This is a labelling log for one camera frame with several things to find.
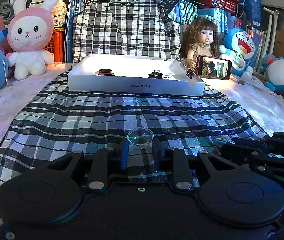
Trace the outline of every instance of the bunny ear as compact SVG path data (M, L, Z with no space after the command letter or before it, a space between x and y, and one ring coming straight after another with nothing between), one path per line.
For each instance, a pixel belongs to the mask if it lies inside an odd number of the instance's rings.
M44 0L41 8L48 10L49 12L58 4L59 0Z
M26 9L26 2L25 0L15 0L13 5L13 10L15 14L18 14L19 12Z

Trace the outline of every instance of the black and white checkered cloth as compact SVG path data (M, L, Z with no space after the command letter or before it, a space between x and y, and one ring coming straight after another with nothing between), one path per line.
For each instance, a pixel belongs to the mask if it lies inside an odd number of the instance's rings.
M179 0L85 0L74 17L74 58L121 54L173 58L179 53L180 25L166 15Z
M163 147L189 155L214 151L213 140L221 136L266 135L246 110L210 87L202 97L76 92L68 91L66 75L49 83L13 120L0 145L0 185L68 152L93 154L119 144L136 127L151 129ZM130 179L165 177L154 169L150 152L130 151Z

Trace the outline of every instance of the red plastic basket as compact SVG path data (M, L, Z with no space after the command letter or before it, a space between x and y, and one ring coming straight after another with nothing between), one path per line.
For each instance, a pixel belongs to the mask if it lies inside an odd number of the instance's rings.
M198 0L204 5L199 5L199 8L219 7L222 10L230 12L233 16L236 14L237 0Z
M63 62L63 33L64 29L54 30L51 40L44 47L48 52L53 52L54 62Z

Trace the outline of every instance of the pink bunny plush toy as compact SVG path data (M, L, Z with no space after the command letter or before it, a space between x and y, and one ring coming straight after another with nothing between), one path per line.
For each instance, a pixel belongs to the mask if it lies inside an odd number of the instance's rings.
M26 9L25 0L15 0L15 17L9 25L8 42L15 51L9 57L9 66L15 65L14 77L25 79L45 73L46 64L54 63L54 58L43 49L51 40L53 20L50 11L59 0L45 0L41 7Z

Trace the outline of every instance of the cardboard box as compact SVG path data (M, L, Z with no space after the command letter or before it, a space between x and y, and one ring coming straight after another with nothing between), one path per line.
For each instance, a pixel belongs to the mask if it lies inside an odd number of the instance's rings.
M97 76L102 68L115 76ZM160 70L167 78L148 78ZM206 83L197 75L186 76L184 65L174 59L126 55L88 55L67 75L70 91L143 93L202 96Z
M261 0L238 0L238 3L244 3L244 12L250 25L261 30L262 9Z
M273 55L284 57L284 32L276 31Z

